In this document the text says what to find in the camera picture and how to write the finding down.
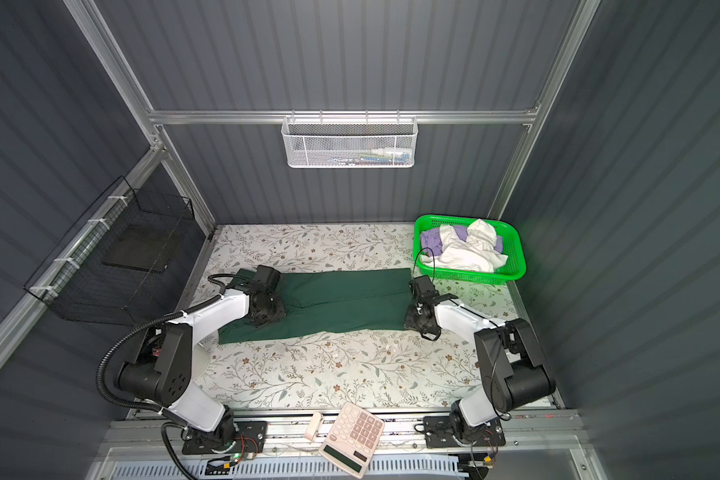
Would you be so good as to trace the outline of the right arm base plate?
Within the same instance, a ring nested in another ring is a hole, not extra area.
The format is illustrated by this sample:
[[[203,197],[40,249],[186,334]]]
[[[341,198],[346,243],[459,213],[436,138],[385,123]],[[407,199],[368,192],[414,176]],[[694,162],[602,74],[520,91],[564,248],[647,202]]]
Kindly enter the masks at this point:
[[[414,426],[425,438],[428,449],[479,447],[497,449],[506,445],[503,426],[494,418],[478,426],[460,423],[454,415],[425,416]]]

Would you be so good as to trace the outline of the green plastic laundry basket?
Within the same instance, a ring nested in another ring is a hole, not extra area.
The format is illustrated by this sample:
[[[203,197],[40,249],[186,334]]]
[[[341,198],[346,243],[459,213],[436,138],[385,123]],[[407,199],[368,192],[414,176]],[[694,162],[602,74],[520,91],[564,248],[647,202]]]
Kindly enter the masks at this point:
[[[503,238],[503,252],[509,256],[509,260],[504,267],[498,269],[495,273],[478,273],[435,267],[432,264],[427,264],[423,261],[424,255],[419,249],[419,233],[440,225],[468,226],[474,220],[484,220],[493,225],[497,233]],[[509,281],[520,279],[526,273],[526,262],[518,231],[507,223],[495,220],[442,215],[423,215],[419,217],[414,224],[413,259],[416,266],[424,274],[433,275],[440,279],[462,280],[479,284],[505,284]]]

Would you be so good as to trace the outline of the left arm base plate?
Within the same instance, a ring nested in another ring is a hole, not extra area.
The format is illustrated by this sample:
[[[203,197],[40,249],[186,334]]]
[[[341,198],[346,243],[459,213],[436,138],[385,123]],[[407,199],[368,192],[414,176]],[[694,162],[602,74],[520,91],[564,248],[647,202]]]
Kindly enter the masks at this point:
[[[188,427],[181,434],[183,455],[232,455],[263,452],[268,424],[264,421],[222,422],[214,431]]]

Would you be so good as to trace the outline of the dark green t shirt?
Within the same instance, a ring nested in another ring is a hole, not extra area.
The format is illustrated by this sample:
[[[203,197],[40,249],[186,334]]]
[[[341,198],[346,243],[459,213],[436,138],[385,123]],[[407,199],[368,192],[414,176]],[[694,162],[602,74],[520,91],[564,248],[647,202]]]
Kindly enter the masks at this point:
[[[282,340],[321,332],[402,330],[412,296],[408,268],[284,273],[276,292],[285,317],[263,326],[235,320],[218,330],[221,345]]]

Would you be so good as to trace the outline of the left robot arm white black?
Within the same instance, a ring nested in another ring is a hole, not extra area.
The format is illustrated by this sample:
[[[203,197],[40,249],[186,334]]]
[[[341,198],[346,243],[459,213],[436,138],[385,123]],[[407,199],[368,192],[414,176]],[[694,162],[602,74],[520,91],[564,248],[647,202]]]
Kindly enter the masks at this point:
[[[260,265],[251,276],[214,274],[219,287],[208,300],[139,327],[122,342],[131,351],[114,385],[133,395],[137,409],[154,407],[168,418],[202,432],[214,432],[231,419],[228,408],[211,398],[193,380],[196,346],[222,327],[245,320],[259,327],[285,317],[276,293],[281,273]]]

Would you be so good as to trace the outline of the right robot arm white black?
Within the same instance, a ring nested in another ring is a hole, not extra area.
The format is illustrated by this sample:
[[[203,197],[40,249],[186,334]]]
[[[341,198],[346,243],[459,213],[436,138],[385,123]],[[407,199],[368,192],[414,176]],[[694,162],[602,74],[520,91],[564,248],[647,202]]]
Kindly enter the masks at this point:
[[[472,443],[479,428],[555,392],[546,356],[527,320],[490,317],[454,294],[440,293],[427,275],[412,279],[409,287],[406,329],[428,341],[452,332],[477,354],[481,386],[456,401],[449,414],[456,441]]]

